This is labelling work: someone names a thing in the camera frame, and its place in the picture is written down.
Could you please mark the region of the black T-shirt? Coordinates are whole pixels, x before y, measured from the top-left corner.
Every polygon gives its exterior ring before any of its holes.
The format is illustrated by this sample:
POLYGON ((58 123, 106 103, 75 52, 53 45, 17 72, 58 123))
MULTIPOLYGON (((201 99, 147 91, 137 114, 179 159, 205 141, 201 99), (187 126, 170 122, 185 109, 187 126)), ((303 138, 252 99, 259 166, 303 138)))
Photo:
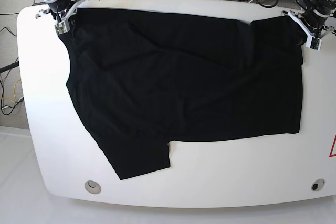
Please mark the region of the black T-shirt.
POLYGON ((169 168, 171 141, 212 142, 300 130, 300 27, 256 20, 81 8, 66 46, 66 86, 117 176, 169 168))

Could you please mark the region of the red triangle sticker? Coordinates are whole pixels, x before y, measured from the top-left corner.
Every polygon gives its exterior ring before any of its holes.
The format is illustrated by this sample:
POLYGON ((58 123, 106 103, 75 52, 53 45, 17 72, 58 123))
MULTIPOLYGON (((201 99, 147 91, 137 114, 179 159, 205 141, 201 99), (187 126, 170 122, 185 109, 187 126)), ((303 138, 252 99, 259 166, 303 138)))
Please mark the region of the red triangle sticker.
POLYGON ((335 143, 336 143, 336 137, 334 138, 333 140, 333 143, 332 143, 332 147, 331 147, 331 150, 330 150, 330 154, 329 154, 329 157, 336 157, 336 146, 335 146, 335 143))

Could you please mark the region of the round table grommet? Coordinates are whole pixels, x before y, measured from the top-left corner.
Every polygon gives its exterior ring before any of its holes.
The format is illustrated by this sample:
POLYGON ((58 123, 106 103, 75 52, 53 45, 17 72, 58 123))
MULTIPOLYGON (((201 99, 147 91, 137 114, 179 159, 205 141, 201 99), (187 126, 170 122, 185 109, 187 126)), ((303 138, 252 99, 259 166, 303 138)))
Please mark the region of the round table grommet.
POLYGON ((324 179, 318 179, 316 180, 312 186, 311 186, 311 190, 312 191, 320 191, 325 185, 325 180, 324 179))
POLYGON ((101 186, 93 180, 86 181, 84 187, 91 194, 97 195, 101 193, 101 186))

